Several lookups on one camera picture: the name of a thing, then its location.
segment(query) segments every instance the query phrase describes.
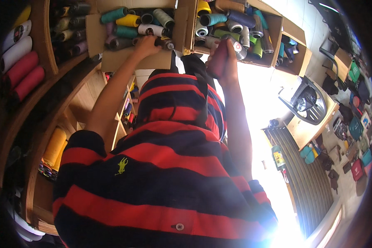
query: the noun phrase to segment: chair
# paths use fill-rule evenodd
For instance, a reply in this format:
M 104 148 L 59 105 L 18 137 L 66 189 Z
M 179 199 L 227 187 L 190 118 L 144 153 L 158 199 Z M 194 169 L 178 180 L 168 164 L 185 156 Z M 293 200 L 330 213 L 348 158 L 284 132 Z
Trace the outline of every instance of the chair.
M 296 103 L 297 99 L 300 96 L 300 94 L 303 92 L 303 90 L 306 87 L 312 87 L 315 92 L 317 93 L 317 101 L 315 103 L 315 106 L 310 108 L 309 110 L 306 111 L 306 117 L 302 116 L 299 114 L 299 112 L 296 109 Z M 325 116 L 327 115 L 327 105 L 325 104 L 324 97 L 321 93 L 321 91 L 314 85 L 310 79 L 307 77 L 302 78 L 302 83 L 300 84 L 299 88 L 296 90 L 295 94 L 291 98 L 291 101 L 288 102 L 285 99 L 283 99 L 280 95 L 278 98 L 289 108 L 289 110 L 296 115 L 299 119 L 310 123 L 312 125 L 319 125 Z

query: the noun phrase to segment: embroidered horse logo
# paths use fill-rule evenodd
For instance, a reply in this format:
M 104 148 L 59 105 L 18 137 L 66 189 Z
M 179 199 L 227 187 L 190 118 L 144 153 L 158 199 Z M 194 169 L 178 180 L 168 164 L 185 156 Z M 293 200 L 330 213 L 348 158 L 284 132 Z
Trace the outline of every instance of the embroidered horse logo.
M 115 174 L 115 176 L 122 174 L 125 171 L 125 166 L 128 164 L 128 160 L 123 157 L 123 159 L 118 163 L 119 166 L 119 172 Z

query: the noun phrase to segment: red bag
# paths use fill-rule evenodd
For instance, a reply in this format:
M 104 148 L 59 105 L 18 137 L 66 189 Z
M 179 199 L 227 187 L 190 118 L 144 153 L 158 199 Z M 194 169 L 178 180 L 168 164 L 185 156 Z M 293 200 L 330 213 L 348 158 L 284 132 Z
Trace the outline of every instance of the red bag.
M 352 166 L 352 174 L 354 181 L 358 181 L 358 179 L 361 178 L 363 172 L 362 172 L 362 161 L 361 159 L 357 159 Z

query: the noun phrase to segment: plastic bag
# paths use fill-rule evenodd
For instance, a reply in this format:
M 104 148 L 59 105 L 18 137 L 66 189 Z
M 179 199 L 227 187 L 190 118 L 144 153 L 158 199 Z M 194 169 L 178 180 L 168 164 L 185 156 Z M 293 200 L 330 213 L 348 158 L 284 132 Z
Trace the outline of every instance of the plastic bag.
M 312 87 L 306 87 L 296 101 L 296 109 L 303 112 L 312 108 L 317 101 L 317 93 Z

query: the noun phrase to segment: shirt button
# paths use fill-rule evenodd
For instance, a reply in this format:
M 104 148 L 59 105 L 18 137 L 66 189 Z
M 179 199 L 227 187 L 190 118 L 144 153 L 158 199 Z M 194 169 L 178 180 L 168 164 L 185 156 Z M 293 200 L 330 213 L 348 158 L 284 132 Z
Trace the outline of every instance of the shirt button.
M 184 226 L 182 223 L 178 223 L 178 224 L 176 225 L 176 229 L 177 229 L 178 231 L 182 231 L 184 228 L 185 228 L 185 226 Z

